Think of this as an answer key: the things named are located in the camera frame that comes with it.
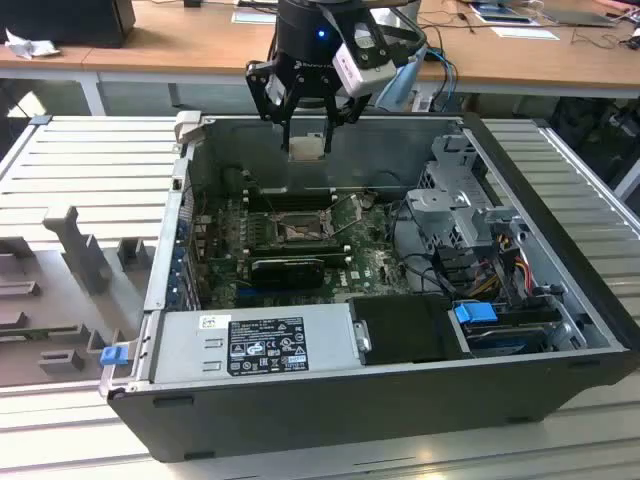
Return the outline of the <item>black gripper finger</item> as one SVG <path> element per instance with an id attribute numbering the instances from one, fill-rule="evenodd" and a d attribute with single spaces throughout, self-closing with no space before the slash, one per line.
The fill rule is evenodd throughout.
<path id="1" fill-rule="evenodd" d="M 278 66 L 278 60 L 250 61 L 246 66 L 245 79 L 260 118 L 282 127 L 281 149 L 288 152 L 290 123 L 296 107 L 296 91 L 285 90 L 284 100 L 279 104 L 271 99 L 267 87 L 272 79 L 278 79 Z"/>
<path id="2" fill-rule="evenodd" d="M 367 94 L 357 98 L 350 97 L 343 106 L 338 107 L 335 91 L 329 78 L 322 76 L 321 85 L 324 94 L 324 106 L 326 109 L 324 152 L 330 153 L 334 131 L 344 124 L 355 124 L 359 120 L 365 107 L 368 105 L 371 95 Z"/>

